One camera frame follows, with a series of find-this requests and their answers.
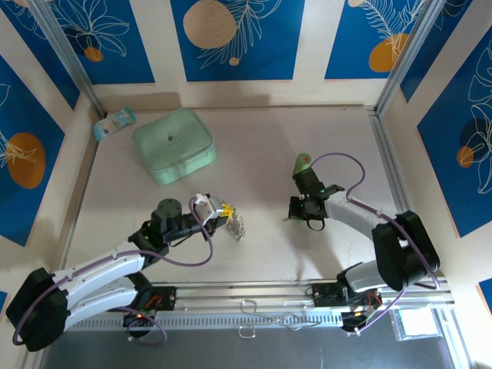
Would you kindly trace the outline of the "wet wipes packet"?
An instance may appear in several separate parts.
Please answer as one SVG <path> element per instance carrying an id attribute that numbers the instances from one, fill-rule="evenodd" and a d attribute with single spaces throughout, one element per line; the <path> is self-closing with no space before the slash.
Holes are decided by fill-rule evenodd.
<path id="1" fill-rule="evenodd" d="M 112 116 L 95 123 L 93 127 L 93 133 L 96 141 L 102 141 L 109 135 L 132 125 L 136 122 L 136 117 L 133 111 L 129 107 L 124 107 L 122 110 L 116 112 Z"/>

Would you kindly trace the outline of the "silver square box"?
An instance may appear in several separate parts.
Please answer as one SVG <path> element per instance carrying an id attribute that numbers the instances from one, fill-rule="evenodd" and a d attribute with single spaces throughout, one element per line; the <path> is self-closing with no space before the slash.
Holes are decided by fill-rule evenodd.
<path id="1" fill-rule="evenodd" d="M 437 319 L 429 307 L 393 309 L 390 316 L 397 341 L 441 336 Z"/>

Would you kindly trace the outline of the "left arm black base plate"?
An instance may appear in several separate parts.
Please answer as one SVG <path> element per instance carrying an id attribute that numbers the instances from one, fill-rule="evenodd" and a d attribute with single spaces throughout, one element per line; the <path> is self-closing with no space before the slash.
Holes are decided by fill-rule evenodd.
<path id="1" fill-rule="evenodd" d="M 173 311 L 176 303 L 177 288 L 153 287 L 138 302 L 141 311 Z"/>

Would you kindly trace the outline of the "aluminium frame post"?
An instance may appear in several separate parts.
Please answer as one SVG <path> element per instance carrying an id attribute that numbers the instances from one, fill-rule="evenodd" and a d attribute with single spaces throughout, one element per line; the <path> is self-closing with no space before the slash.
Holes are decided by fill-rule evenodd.
<path id="1" fill-rule="evenodd" d="M 90 78 L 58 23 L 49 4 L 44 0 L 26 0 L 29 10 L 47 38 L 60 62 L 65 67 L 77 89 L 86 98 L 90 107 L 99 119 L 106 117 L 107 112 L 99 101 Z"/>
<path id="2" fill-rule="evenodd" d="M 381 118 L 400 89 L 400 84 L 411 67 L 423 42 L 433 27 L 434 21 L 442 9 L 445 0 L 426 0 L 424 8 L 407 38 L 403 50 L 394 64 L 394 68 L 374 106 L 374 113 Z"/>

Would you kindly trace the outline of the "aluminium side rail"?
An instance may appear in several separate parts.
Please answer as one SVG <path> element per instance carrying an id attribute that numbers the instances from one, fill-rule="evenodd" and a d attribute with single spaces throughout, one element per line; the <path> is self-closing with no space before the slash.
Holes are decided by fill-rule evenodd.
<path id="1" fill-rule="evenodd" d="M 56 253 L 50 264 L 52 271 L 64 267 L 68 258 L 68 252 L 98 150 L 98 142 L 93 133 L 93 126 L 97 120 L 95 115 L 91 113 L 87 118 L 87 134 L 85 138 L 81 138 L 81 134 L 75 136 L 76 141 L 82 144 L 81 154 L 78 156 L 78 161 L 75 164 L 76 176 L 72 181 L 73 185 L 70 187 L 70 202 L 63 218 L 60 235 L 58 236 Z"/>
<path id="2" fill-rule="evenodd" d="M 371 112 L 371 127 L 390 185 L 395 215 L 384 212 L 382 223 L 373 231 L 379 272 L 385 283 L 400 291 L 421 278 L 431 276 L 440 260 L 420 217 L 409 209 L 398 168 L 380 119 Z"/>

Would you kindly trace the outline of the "green cylindrical bottle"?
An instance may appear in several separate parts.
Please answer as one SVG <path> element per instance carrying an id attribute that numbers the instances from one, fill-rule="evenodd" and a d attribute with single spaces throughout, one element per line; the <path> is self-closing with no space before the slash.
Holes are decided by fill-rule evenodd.
<path id="1" fill-rule="evenodd" d="M 300 153 L 296 157 L 296 161 L 294 163 L 293 175 L 296 175 L 306 169 L 309 169 L 311 166 L 312 158 L 307 153 Z"/>

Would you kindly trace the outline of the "aluminium mounting rail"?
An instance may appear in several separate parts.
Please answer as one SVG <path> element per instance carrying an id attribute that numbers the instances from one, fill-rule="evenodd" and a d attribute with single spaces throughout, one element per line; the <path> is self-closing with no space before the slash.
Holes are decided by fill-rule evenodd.
<path id="1" fill-rule="evenodd" d="M 201 283 L 201 284 L 152 284 L 141 275 L 119 278 L 94 291 L 80 294 L 70 294 L 68 286 L 59 289 L 67 298 L 68 318 L 76 324 L 80 320 L 111 311 L 119 306 L 138 309 L 138 302 L 153 287 L 177 288 L 176 303 L 173 311 L 185 311 L 189 314 L 200 311 L 217 314 L 221 311 L 239 310 L 239 304 L 244 299 L 258 303 L 261 309 L 280 311 L 289 309 L 329 309 L 333 311 L 357 311 L 365 308 L 380 309 L 395 303 L 400 307 L 418 308 L 427 306 L 445 306 L 453 304 L 454 299 L 447 284 L 442 284 L 438 290 L 410 286 L 405 292 L 396 292 L 389 287 L 377 289 L 381 297 L 381 305 L 359 307 L 315 307 L 311 298 L 311 285 L 317 283 L 334 283 L 335 280 L 310 281 L 277 281 L 277 282 L 238 282 Z"/>

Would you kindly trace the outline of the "black controller board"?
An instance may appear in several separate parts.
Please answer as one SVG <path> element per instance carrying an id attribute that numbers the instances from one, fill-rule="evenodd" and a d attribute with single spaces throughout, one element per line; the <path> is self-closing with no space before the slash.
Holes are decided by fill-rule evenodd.
<path id="1" fill-rule="evenodd" d="M 123 327 L 129 327 L 129 328 L 150 328 L 153 327 L 154 324 L 150 322 L 144 314 L 142 313 L 131 313 L 128 312 L 124 317 L 123 317 Z"/>
<path id="2" fill-rule="evenodd" d="M 368 322 L 371 318 L 375 317 L 376 313 L 377 311 L 374 309 L 343 313 L 341 329 L 349 334 L 360 331 L 368 325 Z"/>

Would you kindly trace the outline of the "mint green zip pouch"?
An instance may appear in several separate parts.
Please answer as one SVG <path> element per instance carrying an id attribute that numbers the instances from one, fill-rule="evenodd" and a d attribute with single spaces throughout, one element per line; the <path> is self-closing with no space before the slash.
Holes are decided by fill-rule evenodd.
<path id="1" fill-rule="evenodd" d="M 135 129 L 132 140 L 150 176 L 169 185 L 216 160 L 214 139 L 201 118 L 181 108 Z"/>

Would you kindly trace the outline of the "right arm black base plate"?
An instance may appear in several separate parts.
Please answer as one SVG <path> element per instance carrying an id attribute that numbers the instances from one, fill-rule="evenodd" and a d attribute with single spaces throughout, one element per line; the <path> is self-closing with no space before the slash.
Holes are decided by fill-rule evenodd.
<path id="1" fill-rule="evenodd" d="M 319 307 L 359 307 L 381 305 L 381 297 L 375 289 L 354 292 L 340 283 L 317 283 L 311 285 L 311 298 L 314 306 Z"/>

